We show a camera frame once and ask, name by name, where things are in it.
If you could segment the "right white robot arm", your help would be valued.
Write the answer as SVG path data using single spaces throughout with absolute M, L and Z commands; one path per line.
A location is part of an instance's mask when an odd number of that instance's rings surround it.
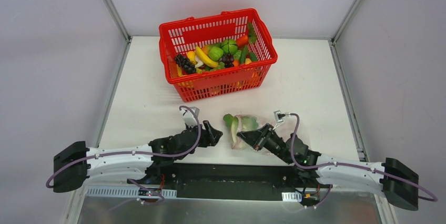
M 287 141 L 278 136 L 271 124 L 251 131 L 236 130 L 233 136 L 255 151 L 266 149 L 298 171 L 305 187 L 340 185 L 385 197 L 400 209 L 419 209 L 418 174 L 397 159 L 385 162 L 357 162 L 331 157 L 309 149 L 296 134 Z

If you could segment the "green napa cabbage toy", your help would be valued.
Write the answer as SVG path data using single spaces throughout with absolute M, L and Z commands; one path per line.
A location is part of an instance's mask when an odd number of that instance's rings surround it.
M 238 137 L 237 134 L 242 131 L 258 129 L 259 123 L 257 117 L 252 115 L 233 116 L 231 114 L 225 114 L 222 119 L 230 131 L 231 148 L 234 150 L 243 150 L 247 148 L 248 145 L 240 137 Z

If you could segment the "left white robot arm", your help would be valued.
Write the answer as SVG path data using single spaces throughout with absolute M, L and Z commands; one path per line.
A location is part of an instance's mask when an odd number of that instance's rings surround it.
M 160 179 L 160 167 L 184 159 L 196 148 L 214 147 L 222 136 L 222 131 L 204 120 L 173 136 L 136 147 L 88 148 L 84 141 L 77 141 L 54 156 L 54 173 L 46 186 L 55 193 L 63 193 L 93 181 L 142 179 L 147 184 L 155 184 Z

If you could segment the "clear zip top bag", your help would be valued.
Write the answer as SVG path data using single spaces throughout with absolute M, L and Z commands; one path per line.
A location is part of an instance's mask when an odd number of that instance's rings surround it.
M 231 148 L 234 150 L 249 147 L 275 155 L 288 164 L 292 163 L 292 154 L 296 159 L 302 159 L 309 153 L 309 146 L 298 136 L 294 140 L 284 140 L 276 133 L 277 126 L 270 123 L 261 125 L 255 116 L 226 114 L 223 121 L 230 132 Z

